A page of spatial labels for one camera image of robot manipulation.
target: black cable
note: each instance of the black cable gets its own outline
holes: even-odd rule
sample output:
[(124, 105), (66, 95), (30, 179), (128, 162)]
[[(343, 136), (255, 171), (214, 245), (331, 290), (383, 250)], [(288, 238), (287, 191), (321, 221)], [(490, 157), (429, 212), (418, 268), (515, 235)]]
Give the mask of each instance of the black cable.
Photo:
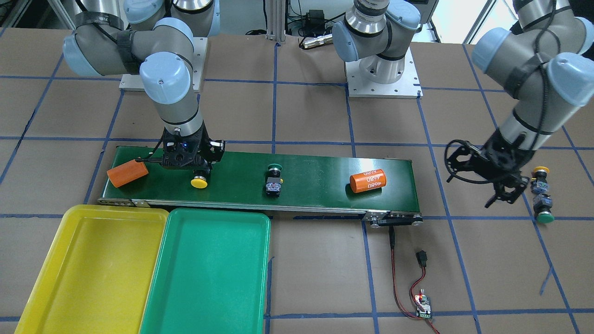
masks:
[(246, 35), (250, 35), (250, 36), (265, 35), (266, 34), (266, 30), (264, 30), (264, 29), (255, 29), (255, 30), (248, 31), (245, 34)]
[[(341, 17), (341, 16), (343, 16), (343, 15), (345, 15), (345, 14), (346, 14), (346, 12), (344, 12), (344, 13), (342, 13), (342, 14), (338, 14), (338, 15), (336, 15), (336, 16), (335, 16), (335, 17), (333, 17), (333, 18), (329, 18), (328, 20), (324, 20), (324, 22), (323, 22), (323, 23), (320, 23), (320, 24), (318, 24), (317, 26), (313, 27), (311, 30), (314, 30), (314, 29), (316, 29), (317, 27), (319, 27), (319, 26), (321, 26), (321, 25), (325, 25), (325, 24), (326, 24), (326, 23), (328, 23), (328, 22), (334, 22), (334, 20), (336, 20), (337, 18), (339, 18), (339, 17)], [(301, 49), (304, 49), (304, 46), (303, 46), (303, 44), (304, 44), (304, 42), (305, 42), (305, 38), (306, 38), (306, 37), (305, 37), (305, 31), (303, 31), (303, 39), (302, 39), (302, 40), (299, 42), (299, 47), (300, 47)]]
[(266, 0), (262, 0), (263, 8), (264, 8), (264, 22), (266, 24), (266, 30), (268, 30), (268, 15), (266, 15)]
[(173, 5), (173, 0), (167, 0), (165, 4), (165, 16), (164, 17), (171, 17), (171, 6)]
[(153, 148), (153, 150), (146, 157), (144, 157), (142, 159), (138, 159), (139, 161), (137, 161), (137, 162), (147, 161), (149, 158), (151, 158), (154, 155), (155, 152), (157, 152), (157, 149), (159, 148), (159, 146), (163, 142), (163, 138), (165, 137), (165, 131), (167, 131), (167, 130), (163, 130), (163, 134), (161, 134), (161, 138), (159, 138), (159, 141), (157, 142), (157, 145)]
[[(87, 7), (84, 6), (84, 4), (81, 2), (81, 0), (75, 0), (76, 4), (78, 5), (79, 9), (86, 12), (88, 11)], [(118, 40), (111, 36), (107, 31), (105, 31), (105, 29), (103, 29), (101, 27), (101, 25), (99, 23), (92, 23), (93, 27), (97, 28), (97, 30), (103, 34), (105, 37), (107, 37), (109, 40), (111, 40), (113, 43), (115, 43), (116, 45), (118, 44)], [(138, 58), (136, 55), (134, 55), (132, 52), (130, 52), (130, 54), (132, 55), (132, 59), (137, 63), (137, 64), (141, 64), (142, 61), (140, 60), (140, 58)]]

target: yellow button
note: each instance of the yellow button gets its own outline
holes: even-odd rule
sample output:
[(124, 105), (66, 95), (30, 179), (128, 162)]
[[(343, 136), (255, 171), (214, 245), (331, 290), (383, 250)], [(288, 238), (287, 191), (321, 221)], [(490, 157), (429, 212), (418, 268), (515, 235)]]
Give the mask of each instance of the yellow button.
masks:
[(190, 183), (192, 184), (192, 187), (198, 188), (198, 189), (204, 189), (208, 185), (208, 182), (206, 182), (206, 180), (201, 179), (201, 178), (192, 179), (192, 181), (190, 181)]
[(536, 171), (541, 170), (541, 169), (544, 170), (547, 174), (551, 173), (551, 171), (547, 167), (544, 167), (544, 166), (536, 167), (535, 169), (532, 170), (532, 173), (534, 174), (534, 173), (536, 173)]

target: green conveyor belt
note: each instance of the green conveyor belt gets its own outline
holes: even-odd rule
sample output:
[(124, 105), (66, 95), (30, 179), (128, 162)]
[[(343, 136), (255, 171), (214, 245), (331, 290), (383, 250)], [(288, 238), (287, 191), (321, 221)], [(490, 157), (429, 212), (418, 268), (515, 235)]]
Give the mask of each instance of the green conveyor belt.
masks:
[[(147, 156), (150, 151), (148, 147), (119, 146), (112, 167)], [(283, 166), (284, 183), (279, 198), (267, 197), (263, 191), (265, 174), (271, 163)], [(192, 171), (168, 170), (155, 163), (146, 165), (147, 176), (120, 188), (115, 188), (108, 180), (100, 203), (126, 205), (118, 201), (140, 200), (150, 205), (186, 207), (419, 213), (409, 160), (226, 152), (222, 161), (214, 165), (205, 189), (190, 185)], [(348, 186), (349, 177), (377, 168), (386, 173), (387, 185), (379, 190), (354, 194)]]

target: red wire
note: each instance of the red wire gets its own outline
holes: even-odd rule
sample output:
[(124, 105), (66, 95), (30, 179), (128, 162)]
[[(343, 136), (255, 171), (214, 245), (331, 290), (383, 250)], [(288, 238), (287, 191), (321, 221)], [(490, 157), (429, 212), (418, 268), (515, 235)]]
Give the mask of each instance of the red wire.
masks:
[[(433, 332), (435, 334), (440, 334), (439, 331), (435, 328), (435, 326), (433, 326), (433, 324), (431, 323), (431, 321), (429, 321), (428, 319), (424, 319), (421, 317), (416, 316), (415, 314), (409, 312), (404, 305), (400, 302), (400, 298), (398, 297), (398, 289), (396, 288), (396, 264), (394, 263), (394, 250), (391, 251), (391, 258), (392, 258), (392, 289), (394, 292), (394, 300), (396, 300), (396, 305), (398, 306), (398, 308), (400, 309), (400, 311), (408, 318), (414, 319), (414, 320), (425, 320), (425, 322), (429, 325), (429, 327), (431, 327), (431, 329), (433, 330)], [(423, 306), (421, 306), (420, 304), (418, 304), (415, 300), (415, 297), (413, 296), (413, 289), (415, 288), (415, 286), (423, 280), (423, 278), (425, 278), (425, 267), (421, 267), (423, 274), (421, 275), (421, 277), (416, 280), (416, 282), (410, 287), (410, 297), (413, 301), (413, 303), (415, 305), (418, 305), (421, 310), (423, 309)]]
[(417, 320), (421, 319), (420, 317), (417, 317), (416, 315), (409, 312), (400, 302), (400, 298), (398, 297), (398, 289), (396, 288), (396, 265), (394, 264), (394, 250), (391, 251), (391, 255), (392, 255), (392, 288), (394, 291), (394, 300), (396, 300), (396, 305), (398, 306), (400, 311), (408, 318), (417, 319)]
[(431, 327), (431, 329), (433, 330), (433, 332), (435, 334), (440, 334), (439, 330), (437, 330), (437, 328), (435, 328), (435, 326), (433, 326), (433, 324), (431, 323), (431, 321), (425, 320), (425, 322), (429, 325), (429, 327)]
[(413, 290), (415, 289), (415, 286), (416, 286), (416, 285), (417, 285), (417, 284), (418, 284), (420, 281), (422, 281), (422, 280), (423, 280), (423, 278), (425, 278), (425, 267), (421, 267), (421, 270), (423, 271), (423, 274), (422, 274), (422, 275), (421, 275), (421, 277), (420, 277), (418, 280), (416, 280), (416, 282), (415, 282), (415, 283), (413, 283), (413, 285), (410, 287), (410, 290), (409, 290), (409, 295), (410, 295), (410, 301), (411, 301), (411, 302), (412, 302), (414, 305), (416, 305), (416, 306), (420, 307), (420, 308), (421, 308), (421, 310), (422, 310), (422, 309), (423, 309), (423, 306), (422, 306), (420, 303), (417, 303), (417, 301), (415, 300), (415, 295), (413, 294)]

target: blue tape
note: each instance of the blue tape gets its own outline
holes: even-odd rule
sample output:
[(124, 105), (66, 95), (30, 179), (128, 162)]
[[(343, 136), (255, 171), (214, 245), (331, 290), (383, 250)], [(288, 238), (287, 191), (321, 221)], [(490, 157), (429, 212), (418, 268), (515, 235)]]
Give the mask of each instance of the blue tape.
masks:
[(271, 145), (271, 152), (272, 154), (276, 153), (276, 90), (277, 90), (277, 76), (279, 72), (279, 43), (274, 44), (274, 81), (272, 87), (272, 145)]
[(365, 246), (365, 262), (367, 263), (367, 278), (369, 280), (369, 295), (371, 296), (371, 317), (373, 318), (373, 325), (375, 334), (380, 334), (380, 323), (377, 319), (377, 306), (375, 305), (375, 289), (373, 285), (373, 273), (371, 272), (371, 257), (369, 255), (369, 241), (367, 240), (367, 228), (365, 222), (361, 222), (361, 229), (363, 230), (363, 245)]
[(158, 138), (110, 138), (109, 141), (143, 141), (149, 143), (156, 143)]
[(33, 75), (0, 75), (0, 79), (35, 79), (35, 80), (49, 80), (52, 77), (36, 77)]
[(371, 318), (371, 313), (360, 312), (360, 313), (320, 313), (320, 314), (308, 314), (308, 313), (289, 313), (280, 314), (278, 316), (271, 316), (271, 319), (342, 319), (342, 318)]
[(480, 316), (504, 316), (509, 314), (558, 314), (567, 313), (564, 308), (534, 308), (522, 310), (482, 310), (477, 311)]
[(572, 308), (573, 313), (594, 313), (594, 308)]
[(89, 198), (91, 197), (91, 191), (95, 185), (95, 180), (97, 179), (97, 174), (99, 173), (99, 168), (101, 167), (101, 162), (103, 161), (103, 155), (105, 154), (105, 150), (107, 149), (109, 137), (111, 136), (111, 132), (113, 130), (113, 125), (115, 124), (115, 120), (118, 117), (119, 108), (122, 106), (122, 101), (124, 99), (125, 91), (120, 89), (118, 104), (115, 107), (115, 111), (113, 112), (111, 123), (109, 124), (108, 132), (103, 139), (103, 147), (101, 148), (101, 152), (99, 153), (99, 158), (97, 158), (97, 163), (95, 164), (95, 170), (93, 171), (93, 176), (91, 177), (91, 182), (89, 183), (89, 187), (87, 189), (87, 194), (84, 197), (84, 204), (89, 203)]
[(0, 322), (18, 322), (21, 317), (0, 317)]
[(449, 87), (423, 87), (425, 90), (454, 90), (459, 92), (480, 92), (480, 89), (476, 88), (449, 88)]
[(52, 73), (51, 78), (48, 81), (48, 84), (45, 86), (45, 89), (43, 90), (43, 93), (42, 93), (41, 97), (39, 98), (39, 101), (37, 102), (35, 109), (33, 109), (33, 113), (31, 114), (31, 117), (29, 118), (29, 120), (27, 121), (27, 124), (25, 125), (25, 129), (23, 130), (23, 133), (21, 133), (21, 136), (18, 139), (17, 145), (14, 147), (14, 150), (12, 150), (12, 154), (10, 155), (8, 162), (7, 162), (6, 166), (4, 167), (4, 170), (2, 171), (2, 174), (0, 175), (0, 184), (2, 184), (2, 182), (4, 181), (4, 178), (6, 177), (6, 174), (8, 173), (8, 170), (9, 170), (10, 166), (12, 165), (12, 162), (14, 161), (14, 157), (16, 157), (16, 155), (17, 155), (18, 149), (19, 149), (19, 147), (21, 147), (23, 138), (25, 137), (25, 135), (27, 134), (27, 131), (31, 127), (31, 123), (33, 122), (33, 119), (35, 118), (35, 115), (37, 115), (37, 112), (39, 111), (39, 108), (41, 107), (41, 104), (43, 103), (43, 99), (45, 98), (45, 96), (48, 93), (49, 86), (52, 85), (53, 78), (56, 76), (56, 73), (58, 72), (58, 68), (60, 67), (60, 64), (62, 63), (63, 59), (64, 59), (64, 55), (61, 55), (60, 58), (58, 59), (58, 63), (56, 64), (56, 67), (53, 69), (53, 73)]
[(213, 81), (219, 83), (267, 83), (273, 84), (274, 81), (269, 80), (241, 80), (241, 79), (204, 79), (204, 81)]
[(468, 50), (466, 50), (466, 45), (462, 44), (462, 49), (464, 49), (464, 54), (466, 55), (466, 59), (468, 59), (468, 64), (470, 65), (470, 69), (472, 70), (472, 74), (475, 76), (476, 84), (479, 86), (481, 90), (481, 95), (483, 100), (485, 100), (486, 108), (489, 111), (489, 116), (491, 116), (491, 120), (493, 121), (493, 126), (497, 129), (497, 122), (495, 121), (495, 116), (493, 116), (493, 111), (491, 110), (491, 105), (489, 105), (489, 101), (486, 99), (485, 91), (482, 88), (481, 81), (479, 80), (478, 75), (476, 75), (475, 67), (472, 66), (472, 60), (470, 60), (470, 56), (468, 55)]
[(464, 283), (466, 285), (466, 292), (468, 293), (468, 300), (470, 302), (470, 308), (472, 309), (472, 316), (475, 319), (475, 326), (477, 334), (482, 334), (481, 331), (481, 324), (478, 319), (478, 313), (476, 312), (475, 306), (475, 299), (472, 295), (472, 289), (470, 288), (470, 281), (468, 280), (468, 274), (466, 273), (466, 266), (464, 264), (464, 260), (462, 259), (462, 251), (460, 250), (460, 245), (458, 244), (458, 237), (456, 236), (456, 230), (454, 229), (454, 223), (450, 217), (450, 209), (447, 205), (446, 200), (446, 192), (444, 191), (443, 184), (441, 182), (441, 176), (439, 169), (437, 167), (437, 160), (435, 159), (435, 152), (433, 152), (433, 146), (431, 143), (431, 137), (429, 136), (429, 128), (427, 127), (427, 122), (425, 120), (425, 113), (423, 112), (423, 107), (421, 106), (421, 95), (418, 94), (416, 98), (416, 104), (419, 108), (419, 113), (421, 114), (421, 121), (423, 122), (423, 128), (425, 130), (425, 136), (427, 137), (427, 143), (429, 144), (429, 152), (431, 153), (431, 160), (433, 161), (433, 167), (435, 168), (435, 177), (437, 177), (437, 184), (440, 188), (441, 193), (441, 201), (444, 204), (445, 208), (445, 215), (447, 216), (448, 224), (450, 226), (450, 233), (452, 236), (452, 240), (454, 241), (454, 246), (456, 247), (456, 253), (458, 255), (458, 261), (460, 262), (460, 269), (462, 270), (462, 276), (464, 277)]
[(413, 147), (428, 147), (429, 145), (428, 144), (415, 144), (415, 143), (355, 143), (355, 146), (413, 146)]
[(293, 84), (301, 86), (339, 86), (345, 87), (346, 83), (301, 83), (298, 81), (277, 81), (278, 84)]
[[(572, 308), (573, 313), (594, 313), (594, 308)], [(566, 314), (567, 310), (564, 308), (528, 308), (517, 310), (479, 310), (476, 312), (478, 316), (505, 316), (513, 314)], [(404, 317), (401, 312), (378, 312), (378, 318), (398, 318)], [(459, 317), (459, 316), (473, 316), (472, 311), (435, 311), (436, 317)], [(357, 313), (288, 313), (270, 316), (270, 319), (344, 319), (344, 318), (372, 318), (373, 314), (370, 312)]]
[(353, 132), (353, 119), (350, 116), (350, 103), (349, 103), (349, 86), (345, 85), (345, 98), (346, 98), (346, 114), (349, 116), (349, 135), (350, 135), (350, 149), (353, 157), (357, 157), (357, 151), (355, 149), (355, 133)]
[(545, 281), (542, 282), (542, 287), (541, 287), (541, 291), (540, 291), (540, 295), (542, 296), (543, 293), (545, 293), (545, 288), (546, 288), (546, 283), (549, 281), (549, 278), (551, 278), (551, 275), (553, 274), (553, 267), (549, 268), (549, 273), (546, 274), (546, 278)]
[(526, 194), (522, 194), (522, 198), (524, 198), (524, 204), (526, 205), (526, 209), (528, 210), (528, 215), (530, 216), (530, 218), (532, 220), (532, 225), (534, 226), (534, 230), (536, 231), (536, 236), (538, 237), (538, 241), (541, 243), (542, 251), (545, 253), (546, 262), (549, 264), (549, 267), (551, 268), (553, 278), (555, 278), (555, 283), (557, 283), (557, 288), (559, 289), (559, 293), (561, 294), (561, 299), (563, 299), (563, 303), (565, 304), (565, 309), (567, 310), (567, 313), (569, 314), (569, 318), (571, 319), (571, 324), (573, 325), (573, 329), (576, 331), (576, 334), (580, 334), (580, 330), (577, 327), (576, 319), (573, 316), (573, 312), (571, 311), (569, 302), (567, 301), (567, 297), (565, 296), (565, 291), (563, 290), (563, 287), (561, 286), (561, 281), (559, 281), (559, 277), (557, 276), (555, 267), (553, 266), (553, 262), (551, 260), (551, 256), (549, 255), (549, 251), (546, 249), (545, 241), (542, 238), (541, 230), (538, 228), (538, 225), (536, 224), (536, 220), (534, 219), (534, 215), (532, 214), (532, 209), (530, 208), (530, 204), (528, 203), (528, 198), (526, 197)]
[(350, 146), (351, 143), (345, 141), (276, 141), (276, 144), (283, 145), (336, 145), (336, 146)]
[(571, 140), (571, 137), (569, 136), (569, 132), (567, 132), (565, 125), (563, 125), (561, 128), (563, 129), (563, 132), (565, 132), (565, 135), (567, 136), (567, 139), (569, 140), (569, 145), (571, 145), (571, 147), (573, 148), (573, 151), (576, 152), (577, 158), (580, 161), (580, 163), (582, 164), (582, 168), (584, 169), (584, 171), (586, 172), (586, 175), (590, 179), (590, 183), (592, 183), (592, 185), (594, 185), (594, 179), (592, 179), (592, 175), (588, 171), (588, 168), (586, 167), (584, 160), (582, 160), (582, 156), (580, 156), (580, 153), (576, 150), (576, 146), (573, 144), (573, 140)]
[(272, 303), (272, 259), (268, 261), (267, 279), (266, 279), (266, 312), (264, 313), (264, 321), (266, 322), (264, 332), (270, 334), (270, 304)]
[(58, 140), (58, 141), (103, 141), (105, 138), (97, 137), (24, 137), (23, 140)]

